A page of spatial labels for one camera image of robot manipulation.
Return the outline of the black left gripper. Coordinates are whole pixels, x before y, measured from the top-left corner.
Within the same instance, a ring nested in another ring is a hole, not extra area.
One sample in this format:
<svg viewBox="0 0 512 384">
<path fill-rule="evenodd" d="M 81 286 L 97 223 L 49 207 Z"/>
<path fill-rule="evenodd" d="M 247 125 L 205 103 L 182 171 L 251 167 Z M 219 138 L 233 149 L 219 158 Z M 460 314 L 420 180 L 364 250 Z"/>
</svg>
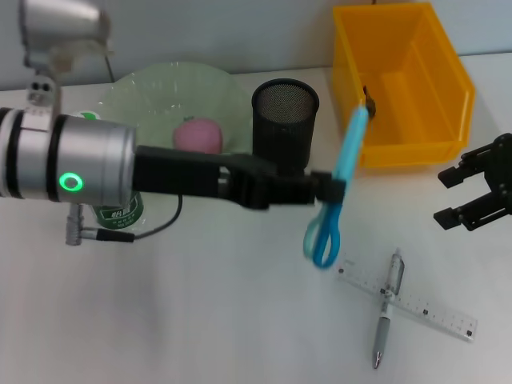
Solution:
<svg viewBox="0 0 512 384">
<path fill-rule="evenodd" d="M 138 146 L 134 189 L 139 192 L 216 198 L 266 210 L 275 164 L 251 154 L 203 154 Z"/>
</svg>

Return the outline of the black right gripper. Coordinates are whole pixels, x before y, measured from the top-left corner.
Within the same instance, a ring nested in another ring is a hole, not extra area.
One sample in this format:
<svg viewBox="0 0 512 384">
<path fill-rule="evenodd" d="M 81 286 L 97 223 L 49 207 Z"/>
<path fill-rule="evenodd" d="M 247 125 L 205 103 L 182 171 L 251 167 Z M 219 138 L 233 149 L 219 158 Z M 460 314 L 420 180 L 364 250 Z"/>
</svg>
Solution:
<svg viewBox="0 0 512 384">
<path fill-rule="evenodd" d="M 440 172 L 438 179 L 451 188 L 483 171 L 491 193 L 435 213 L 434 220 L 444 230 L 463 225 L 472 231 L 511 214 L 511 134 L 502 134 L 492 143 L 462 154 L 458 165 Z"/>
</svg>

